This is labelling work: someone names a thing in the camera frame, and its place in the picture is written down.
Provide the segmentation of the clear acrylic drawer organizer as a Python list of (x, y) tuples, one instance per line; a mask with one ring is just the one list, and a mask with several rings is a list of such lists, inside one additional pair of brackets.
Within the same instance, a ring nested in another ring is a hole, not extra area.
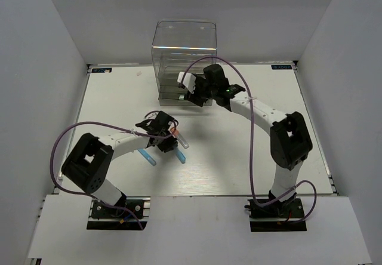
[(178, 99), (187, 90), (178, 87), (177, 77), (195, 60), (217, 55), (216, 24), (206, 20), (161, 20), (156, 25), (151, 54), (159, 105), (190, 106), (191, 102)]

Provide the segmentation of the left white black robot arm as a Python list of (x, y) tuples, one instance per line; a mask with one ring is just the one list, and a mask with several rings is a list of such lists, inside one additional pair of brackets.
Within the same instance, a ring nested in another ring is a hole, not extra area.
[(117, 133), (104, 137), (89, 132), (83, 134), (63, 162), (61, 173), (80, 188), (78, 195), (101, 201), (112, 216), (119, 217), (126, 210), (127, 196), (106, 178), (110, 164), (136, 150), (150, 147), (157, 147), (163, 153), (175, 150), (178, 142), (173, 132), (178, 121), (163, 111), (157, 111), (154, 118), (135, 124), (141, 132), (100, 122), (89, 124), (111, 128)]

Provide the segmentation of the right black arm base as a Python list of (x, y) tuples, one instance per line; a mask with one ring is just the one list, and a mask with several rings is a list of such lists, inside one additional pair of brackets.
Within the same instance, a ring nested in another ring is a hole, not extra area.
[(244, 206), (249, 214), (251, 232), (306, 232), (304, 208), (300, 198), (295, 198), (282, 209), (275, 208), (275, 204), (259, 207), (252, 199)]

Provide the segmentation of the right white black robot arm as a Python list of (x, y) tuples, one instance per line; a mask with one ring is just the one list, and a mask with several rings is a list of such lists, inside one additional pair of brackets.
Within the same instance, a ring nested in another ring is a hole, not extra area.
[(185, 99), (202, 107), (207, 100), (247, 118), (250, 123), (250, 141), (254, 141), (254, 127), (260, 127), (270, 138), (270, 153), (276, 164), (275, 177), (269, 191), (269, 201), (259, 203), (260, 208), (269, 207), (278, 216), (291, 209), (291, 200), (298, 186), (297, 177), (303, 162), (313, 148), (304, 117), (299, 112), (284, 113), (255, 98), (249, 85), (231, 84), (219, 64), (204, 68), (203, 76), (189, 71), (180, 72), (177, 82), (187, 89)]

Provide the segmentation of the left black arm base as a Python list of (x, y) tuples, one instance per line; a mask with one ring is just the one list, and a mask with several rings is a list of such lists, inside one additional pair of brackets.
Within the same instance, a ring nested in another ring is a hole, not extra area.
[(149, 221), (150, 198), (130, 197), (125, 202), (128, 208), (139, 219), (141, 226), (130, 212), (112, 209), (93, 199), (88, 215), (87, 230), (140, 231)]

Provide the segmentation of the orange highlighter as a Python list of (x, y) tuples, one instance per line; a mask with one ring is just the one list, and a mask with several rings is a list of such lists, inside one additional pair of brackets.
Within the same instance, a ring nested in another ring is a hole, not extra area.
[(170, 129), (170, 133), (178, 140), (178, 142), (181, 144), (181, 146), (184, 148), (184, 149), (188, 149), (189, 148), (189, 143), (187, 142), (187, 140), (182, 136), (182, 134), (179, 132), (178, 129), (176, 129), (175, 127), (172, 127)]

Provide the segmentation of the light blue highlighter left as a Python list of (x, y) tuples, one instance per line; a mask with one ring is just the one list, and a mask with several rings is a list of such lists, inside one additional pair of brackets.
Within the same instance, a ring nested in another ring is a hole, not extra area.
[(141, 154), (142, 157), (145, 158), (145, 160), (148, 161), (149, 164), (151, 164), (151, 166), (154, 167), (156, 165), (156, 161), (149, 155), (147, 151), (145, 151), (144, 149), (138, 149), (138, 152)]

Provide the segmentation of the blue highlighter middle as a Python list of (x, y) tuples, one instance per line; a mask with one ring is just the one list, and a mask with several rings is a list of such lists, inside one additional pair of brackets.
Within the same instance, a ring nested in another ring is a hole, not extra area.
[(174, 149), (174, 151), (175, 151), (175, 155), (176, 155), (177, 159), (178, 159), (182, 164), (185, 164), (185, 163), (186, 163), (186, 157), (185, 157), (185, 155), (181, 152), (181, 150), (180, 150), (178, 147), (176, 147), (176, 148)]

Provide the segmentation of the right blue table label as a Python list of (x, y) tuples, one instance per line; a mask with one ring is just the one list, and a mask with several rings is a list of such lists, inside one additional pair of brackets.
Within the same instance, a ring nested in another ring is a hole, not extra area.
[(292, 70), (291, 65), (285, 65), (285, 64), (273, 64), (271, 65), (271, 68), (273, 70)]

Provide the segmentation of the blue table label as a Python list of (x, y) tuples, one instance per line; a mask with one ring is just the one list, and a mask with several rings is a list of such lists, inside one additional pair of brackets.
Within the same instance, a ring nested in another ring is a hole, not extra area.
[(285, 64), (273, 64), (271, 65), (271, 68), (273, 70), (292, 70), (291, 65), (285, 65)]
[(92, 68), (91, 73), (111, 73), (111, 67)]

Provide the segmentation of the left blue table label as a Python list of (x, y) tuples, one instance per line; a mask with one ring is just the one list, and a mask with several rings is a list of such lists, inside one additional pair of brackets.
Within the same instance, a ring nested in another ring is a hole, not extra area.
[(111, 67), (92, 68), (91, 73), (111, 73)]

